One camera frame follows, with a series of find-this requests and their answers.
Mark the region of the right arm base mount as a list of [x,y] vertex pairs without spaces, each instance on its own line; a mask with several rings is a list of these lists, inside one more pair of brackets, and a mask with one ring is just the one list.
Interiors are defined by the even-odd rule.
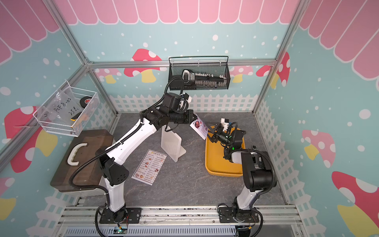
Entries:
[[252,210],[240,210],[234,207],[217,208],[220,223],[259,223],[259,215]]

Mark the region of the red special menu sheet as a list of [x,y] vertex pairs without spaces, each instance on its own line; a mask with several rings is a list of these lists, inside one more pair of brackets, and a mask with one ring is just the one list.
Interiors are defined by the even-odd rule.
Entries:
[[190,127],[203,139],[205,140],[208,135],[208,127],[206,124],[200,119],[200,117],[197,117],[195,121],[193,121],[190,125]]

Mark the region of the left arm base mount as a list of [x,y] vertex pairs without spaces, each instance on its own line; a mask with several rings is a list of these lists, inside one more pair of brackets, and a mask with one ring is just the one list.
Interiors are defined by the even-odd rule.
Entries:
[[102,210],[100,224],[138,224],[141,218],[142,208],[123,207],[117,212],[109,208]]

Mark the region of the white acrylic menu holder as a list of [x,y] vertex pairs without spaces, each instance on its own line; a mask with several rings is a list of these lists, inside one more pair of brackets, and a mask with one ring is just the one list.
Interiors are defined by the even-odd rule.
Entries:
[[177,133],[165,131],[164,128],[161,132],[161,148],[174,162],[177,162],[186,153],[182,146],[182,138]]

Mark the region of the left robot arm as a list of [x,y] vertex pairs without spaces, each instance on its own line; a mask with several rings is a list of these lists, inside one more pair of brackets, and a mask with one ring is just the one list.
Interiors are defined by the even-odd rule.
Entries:
[[100,158],[101,170],[109,194],[107,206],[113,213],[125,207],[124,182],[129,171],[123,166],[132,152],[148,137],[174,124],[190,124],[197,119],[189,108],[191,97],[187,93],[180,95],[167,92],[154,105],[140,112],[140,119],[122,138],[105,150]]

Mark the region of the yellow-header old menu sheet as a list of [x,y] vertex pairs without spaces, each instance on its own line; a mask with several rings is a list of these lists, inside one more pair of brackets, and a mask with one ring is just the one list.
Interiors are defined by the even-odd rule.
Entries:
[[166,154],[148,150],[131,178],[152,186],[166,158]]

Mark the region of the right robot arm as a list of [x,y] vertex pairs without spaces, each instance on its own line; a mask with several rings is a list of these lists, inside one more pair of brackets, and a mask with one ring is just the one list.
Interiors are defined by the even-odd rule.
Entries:
[[221,143],[223,158],[230,163],[242,165],[245,187],[233,203],[234,218],[243,214],[252,214],[257,199],[277,184],[274,166],[267,152],[242,147],[245,134],[246,131],[238,129],[236,122],[231,123],[227,129],[218,123],[208,130],[210,142]]

